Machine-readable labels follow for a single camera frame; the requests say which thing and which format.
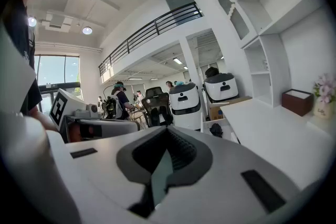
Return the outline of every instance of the white counter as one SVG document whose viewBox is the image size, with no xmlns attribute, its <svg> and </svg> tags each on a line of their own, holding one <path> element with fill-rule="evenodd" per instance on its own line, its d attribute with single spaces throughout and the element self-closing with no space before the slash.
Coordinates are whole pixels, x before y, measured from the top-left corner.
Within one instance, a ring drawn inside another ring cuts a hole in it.
<svg viewBox="0 0 336 224">
<path fill-rule="evenodd" d="M 283 171 L 300 189 L 323 176 L 335 139 L 307 124 L 307 117 L 253 99 L 221 110 L 241 144 Z"/>
</svg>

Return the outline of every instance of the person's arm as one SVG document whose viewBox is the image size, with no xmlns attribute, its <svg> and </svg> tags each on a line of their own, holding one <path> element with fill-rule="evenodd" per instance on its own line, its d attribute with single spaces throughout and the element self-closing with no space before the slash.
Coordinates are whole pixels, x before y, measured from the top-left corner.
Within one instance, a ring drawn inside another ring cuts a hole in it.
<svg viewBox="0 0 336 224">
<path fill-rule="evenodd" d="M 38 111 L 37 106 L 29 111 L 29 116 L 37 119 L 46 130 L 58 132 L 51 119 L 45 116 L 42 112 Z"/>
<path fill-rule="evenodd" d="M 129 102 L 124 103 L 125 108 L 127 109 L 134 109 L 135 107 L 131 105 Z"/>
</svg>

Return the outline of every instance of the white robot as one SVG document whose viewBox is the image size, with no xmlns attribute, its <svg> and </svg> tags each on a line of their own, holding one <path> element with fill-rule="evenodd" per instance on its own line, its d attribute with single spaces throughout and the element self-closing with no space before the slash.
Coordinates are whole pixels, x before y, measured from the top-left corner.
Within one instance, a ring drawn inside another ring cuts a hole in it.
<svg viewBox="0 0 336 224">
<path fill-rule="evenodd" d="M 204 86 L 208 104 L 239 97 L 236 80 L 231 73 L 206 78 Z"/>
<path fill-rule="evenodd" d="M 201 129 L 201 101 L 194 83 L 177 85 L 169 90 L 174 125 Z"/>
</svg>

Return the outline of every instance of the ceiling light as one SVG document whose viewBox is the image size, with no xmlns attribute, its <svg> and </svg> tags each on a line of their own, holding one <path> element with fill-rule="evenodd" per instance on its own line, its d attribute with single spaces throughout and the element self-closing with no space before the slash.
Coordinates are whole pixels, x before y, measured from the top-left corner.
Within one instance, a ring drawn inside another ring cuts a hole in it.
<svg viewBox="0 0 336 224">
<path fill-rule="evenodd" d="M 29 17 L 28 18 L 28 25 L 31 27 L 34 27 L 36 25 L 37 21 L 34 17 Z"/>
<path fill-rule="evenodd" d="M 91 29 L 91 27 L 84 27 L 83 28 L 83 34 L 85 34 L 85 35 L 90 35 L 91 33 L 92 33 L 92 29 Z"/>
<path fill-rule="evenodd" d="M 174 58 L 173 61 L 177 62 L 179 65 L 182 64 L 182 62 L 178 60 L 177 58 Z"/>
</svg>

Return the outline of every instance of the black metal railing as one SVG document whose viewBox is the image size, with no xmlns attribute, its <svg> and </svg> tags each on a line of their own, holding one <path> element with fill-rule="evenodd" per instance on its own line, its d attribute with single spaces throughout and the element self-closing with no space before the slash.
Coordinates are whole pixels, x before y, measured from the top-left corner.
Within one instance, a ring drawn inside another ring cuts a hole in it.
<svg viewBox="0 0 336 224">
<path fill-rule="evenodd" d="M 117 61 L 139 48 L 144 43 L 158 35 L 178 26 L 202 17 L 196 2 L 183 5 L 152 20 L 120 44 L 99 66 L 100 75 L 103 75 Z"/>
</svg>

